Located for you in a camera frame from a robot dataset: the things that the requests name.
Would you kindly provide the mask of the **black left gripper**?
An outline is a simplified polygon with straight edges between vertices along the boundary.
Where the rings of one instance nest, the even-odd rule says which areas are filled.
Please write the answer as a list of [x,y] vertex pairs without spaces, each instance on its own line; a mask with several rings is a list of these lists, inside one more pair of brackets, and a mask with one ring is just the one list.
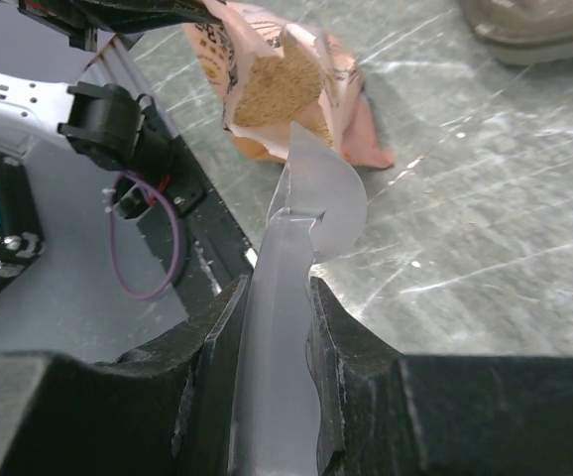
[[97,48],[97,33],[134,35],[180,24],[215,24],[201,1],[186,0],[18,0],[24,16],[68,38],[80,50]]

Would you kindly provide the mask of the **pink cat litter bag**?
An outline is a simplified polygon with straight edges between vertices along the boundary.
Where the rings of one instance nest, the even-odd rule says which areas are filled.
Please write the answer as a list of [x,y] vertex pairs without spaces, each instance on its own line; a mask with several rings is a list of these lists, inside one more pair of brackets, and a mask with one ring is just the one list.
[[333,35],[253,4],[204,5],[216,23],[183,30],[240,153],[284,162],[297,123],[355,167],[393,164],[392,152],[379,145],[358,63]]

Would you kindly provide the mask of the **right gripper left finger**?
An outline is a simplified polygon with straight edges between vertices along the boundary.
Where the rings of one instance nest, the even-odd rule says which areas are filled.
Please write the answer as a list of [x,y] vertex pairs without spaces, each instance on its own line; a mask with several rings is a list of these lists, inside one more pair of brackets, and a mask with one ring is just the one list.
[[241,277],[112,363],[0,352],[0,475],[224,475]]

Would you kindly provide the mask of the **clear plastic litter scoop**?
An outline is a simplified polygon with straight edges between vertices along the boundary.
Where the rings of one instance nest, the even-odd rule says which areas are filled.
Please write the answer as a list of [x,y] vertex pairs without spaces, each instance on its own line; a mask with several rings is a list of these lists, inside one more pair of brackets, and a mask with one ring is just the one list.
[[321,407],[307,345],[315,315],[310,269],[349,251],[366,218],[355,170],[292,124],[247,298],[229,474],[317,474]]

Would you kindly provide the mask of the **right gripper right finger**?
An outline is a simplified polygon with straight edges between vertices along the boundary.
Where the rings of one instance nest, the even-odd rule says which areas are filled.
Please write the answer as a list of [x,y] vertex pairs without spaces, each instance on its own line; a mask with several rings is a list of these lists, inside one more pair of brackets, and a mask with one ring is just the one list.
[[573,475],[573,358],[403,354],[320,279],[322,475]]

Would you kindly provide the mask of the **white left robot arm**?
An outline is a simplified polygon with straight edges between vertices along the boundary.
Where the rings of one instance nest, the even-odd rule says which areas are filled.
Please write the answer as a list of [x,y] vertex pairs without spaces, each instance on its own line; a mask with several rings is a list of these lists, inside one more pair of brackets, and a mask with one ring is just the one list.
[[[202,1],[17,1],[24,16],[97,49],[97,34],[140,34],[185,23],[215,24]],[[42,82],[0,73],[0,126],[88,157],[106,171],[129,170],[141,136],[138,99],[117,84]]]

